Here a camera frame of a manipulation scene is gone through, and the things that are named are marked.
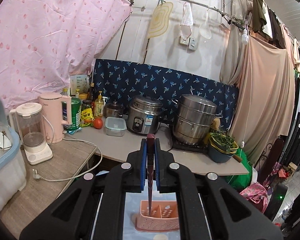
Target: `rice cooker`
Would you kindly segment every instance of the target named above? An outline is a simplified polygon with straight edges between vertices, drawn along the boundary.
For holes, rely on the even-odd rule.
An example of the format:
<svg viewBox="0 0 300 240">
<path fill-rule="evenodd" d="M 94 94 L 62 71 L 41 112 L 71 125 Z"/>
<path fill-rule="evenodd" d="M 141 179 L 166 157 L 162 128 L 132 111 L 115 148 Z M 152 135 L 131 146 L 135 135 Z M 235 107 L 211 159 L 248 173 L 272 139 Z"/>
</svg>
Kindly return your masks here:
<svg viewBox="0 0 300 240">
<path fill-rule="evenodd" d="M 162 115 L 162 102 L 149 96 L 135 96 L 129 104 L 128 130 L 146 135 L 155 133 Z"/>
</svg>

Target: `wall switch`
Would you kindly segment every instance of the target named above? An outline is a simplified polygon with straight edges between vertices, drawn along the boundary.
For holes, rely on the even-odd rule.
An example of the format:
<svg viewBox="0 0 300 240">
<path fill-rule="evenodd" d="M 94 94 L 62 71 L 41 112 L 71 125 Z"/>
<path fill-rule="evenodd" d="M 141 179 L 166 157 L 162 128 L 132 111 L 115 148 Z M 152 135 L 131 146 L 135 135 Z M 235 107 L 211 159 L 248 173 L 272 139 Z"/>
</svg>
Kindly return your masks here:
<svg viewBox="0 0 300 240">
<path fill-rule="evenodd" d="M 197 40 L 195 38 L 190 37 L 189 49 L 190 50 L 196 50 L 197 49 Z"/>
</svg>

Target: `container lid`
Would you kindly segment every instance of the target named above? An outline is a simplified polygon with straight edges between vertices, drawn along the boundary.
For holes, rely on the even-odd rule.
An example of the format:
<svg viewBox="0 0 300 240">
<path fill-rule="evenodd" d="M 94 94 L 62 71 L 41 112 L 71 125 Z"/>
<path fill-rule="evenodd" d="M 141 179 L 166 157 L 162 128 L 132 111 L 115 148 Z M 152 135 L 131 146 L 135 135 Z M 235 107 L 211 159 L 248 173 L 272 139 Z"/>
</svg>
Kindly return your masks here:
<svg viewBox="0 0 300 240">
<path fill-rule="evenodd" d="M 30 117 L 33 114 L 37 114 L 41 111 L 42 105 L 39 103 L 25 103 L 18 106 L 16 112 L 23 117 Z"/>
<path fill-rule="evenodd" d="M 86 93 L 79 94 L 79 99 L 80 100 L 86 100 L 87 97 L 88 97 L 88 94 L 86 94 Z"/>
<path fill-rule="evenodd" d="M 106 104 L 106 107 L 111 110 L 123 110 L 124 107 L 119 105 L 117 101 L 114 101 L 113 103 Z"/>
<path fill-rule="evenodd" d="M 40 95 L 40 98 L 48 99 L 48 100 L 58 99 L 58 98 L 61 98 L 61 97 L 62 97 L 62 95 L 60 93 L 57 93 L 57 92 L 46 92 L 46 93 L 42 93 Z"/>
<path fill-rule="evenodd" d="M 89 99 L 86 99 L 86 100 L 83 100 L 82 103 L 85 105 L 91 105 L 92 101 Z"/>
<path fill-rule="evenodd" d="M 181 95 L 180 103 L 191 109 L 207 114 L 215 114 L 217 111 L 217 105 L 215 103 L 197 95 Z"/>
<path fill-rule="evenodd" d="M 154 107 L 162 107 L 163 106 L 161 101 L 159 101 L 158 99 L 152 98 L 150 96 L 144 97 L 141 95 L 137 95 L 133 98 L 133 101 L 137 102 L 143 106 L 154 106 Z"/>
<path fill-rule="evenodd" d="M 127 129 L 126 121 L 123 118 L 107 117 L 105 127 L 111 130 L 124 131 Z"/>
</svg>

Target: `cable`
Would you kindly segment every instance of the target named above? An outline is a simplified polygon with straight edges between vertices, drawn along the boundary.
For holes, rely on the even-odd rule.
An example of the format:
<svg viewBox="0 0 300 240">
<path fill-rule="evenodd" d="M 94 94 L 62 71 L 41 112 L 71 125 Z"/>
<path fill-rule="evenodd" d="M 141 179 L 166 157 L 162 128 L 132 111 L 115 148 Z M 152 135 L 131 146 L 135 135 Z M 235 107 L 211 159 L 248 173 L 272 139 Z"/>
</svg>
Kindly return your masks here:
<svg viewBox="0 0 300 240">
<path fill-rule="evenodd" d="M 90 145 L 95 146 L 95 148 L 93 149 L 93 151 L 90 154 L 95 153 L 96 150 L 98 149 L 99 152 L 100 152 L 100 157 L 101 157 L 100 161 L 94 167 L 92 167 L 91 169 L 89 169 L 89 170 L 87 170 L 87 171 L 85 171 L 85 172 L 83 172 L 83 173 L 81 173 L 81 174 L 79 174 L 77 176 L 73 176 L 73 177 L 67 178 L 67 179 L 46 179 L 44 176 L 41 176 L 38 173 L 38 170 L 32 169 L 34 179 L 42 179 L 42 180 L 49 181 L 49 182 L 58 182 L 58 181 L 67 181 L 67 180 L 71 180 L 71 179 L 76 179 L 76 178 L 78 178 L 78 177 L 80 177 L 80 176 L 82 176 L 82 175 L 84 175 L 84 174 L 92 171 L 93 169 L 95 169 L 101 163 L 103 155 L 102 155 L 102 152 L 101 152 L 100 148 L 98 146 L 96 146 L 95 144 L 93 144 L 91 142 L 88 142 L 88 141 L 85 141 L 85 140 L 79 140 L 79 139 L 66 139 L 66 138 L 63 138 L 63 140 L 66 140 L 66 141 L 80 141 L 80 142 L 85 142 L 85 143 L 88 143 Z"/>
<path fill-rule="evenodd" d="M 51 125 L 51 123 L 48 121 L 48 119 L 44 116 L 44 115 L 42 115 L 43 116 L 43 118 L 48 122 L 48 124 L 50 125 L 50 127 L 51 127 L 51 129 L 52 129 L 52 140 L 51 140 L 51 142 L 50 143 L 48 143 L 47 142 L 47 144 L 52 144 L 53 143 L 53 139 L 54 139 L 54 129 L 53 129 L 53 126 Z"/>
<path fill-rule="evenodd" d="M 251 62 L 251 57 L 250 57 L 250 71 L 251 71 L 251 76 L 252 76 L 252 62 Z M 248 109 L 248 115 L 247 115 L 247 121 L 246 121 L 246 127 L 244 129 L 244 134 L 243 134 L 243 140 L 244 141 L 244 138 L 246 136 L 246 131 L 247 131 L 247 124 L 248 124 L 248 117 L 249 117 L 249 113 L 250 113 L 250 106 L 251 106 L 251 96 L 252 96 L 252 80 L 251 80 L 251 83 L 250 83 L 250 101 L 249 101 L 249 109 Z"/>
</svg>

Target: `hanging clothes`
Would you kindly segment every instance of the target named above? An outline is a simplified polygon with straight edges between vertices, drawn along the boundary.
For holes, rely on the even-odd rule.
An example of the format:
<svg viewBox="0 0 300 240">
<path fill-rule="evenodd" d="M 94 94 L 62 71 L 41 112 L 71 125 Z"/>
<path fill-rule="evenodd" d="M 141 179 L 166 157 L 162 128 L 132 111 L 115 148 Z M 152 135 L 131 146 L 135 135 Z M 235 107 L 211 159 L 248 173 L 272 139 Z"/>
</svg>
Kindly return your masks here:
<svg viewBox="0 0 300 240">
<path fill-rule="evenodd" d="M 262 31 L 272 39 L 272 27 L 268 12 L 268 6 L 264 0 L 262 0 L 262 11 L 266 18 L 266 24 L 262 27 Z"/>
<path fill-rule="evenodd" d="M 286 47 L 284 45 L 284 39 L 283 39 L 280 23 L 275 13 L 271 9 L 269 9 L 268 12 L 269 12 L 271 29 L 272 29 L 272 40 L 270 40 L 269 43 L 276 46 L 279 49 L 285 49 Z"/>
<path fill-rule="evenodd" d="M 300 55 L 298 50 L 299 42 L 295 38 L 293 41 L 293 58 L 296 70 L 300 73 Z"/>
<path fill-rule="evenodd" d="M 250 37 L 246 46 L 239 100 L 230 135 L 245 141 L 248 160 L 256 163 L 263 149 L 287 135 L 292 119 L 295 84 L 286 50 Z"/>
<path fill-rule="evenodd" d="M 262 30 L 262 27 L 267 24 L 262 5 L 263 0 L 253 0 L 252 29 L 255 33 Z"/>
<path fill-rule="evenodd" d="M 70 75 L 91 73 L 129 17 L 127 0 L 3 0 L 0 5 L 0 98 L 7 110 L 60 92 Z"/>
<path fill-rule="evenodd" d="M 239 19 L 247 19 L 248 25 L 252 21 L 252 2 L 250 0 L 232 0 L 231 14 Z M 245 46 L 242 45 L 240 30 L 234 24 L 230 26 L 225 60 L 220 70 L 220 81 L 227 85 L 237 84 L 243 65 Z"/>
<path fill-rule="evenodd" d="M 282 23 L 280 23 L 280 27 L 281 27 L 282 34 L 283 34 L 284 44 L 286 46 L 289 58 L 292 62 L 292 66 L 294 67 L 295 61 L 294 61 L 294 57 L 293 57 L 293 47 L 292 47 L 292 44 L 291 44 L 291 41 L 289 38 L 289 34 L 288 34 L 289 31 L 288 31 L 287 27 Z"/>
</svg>

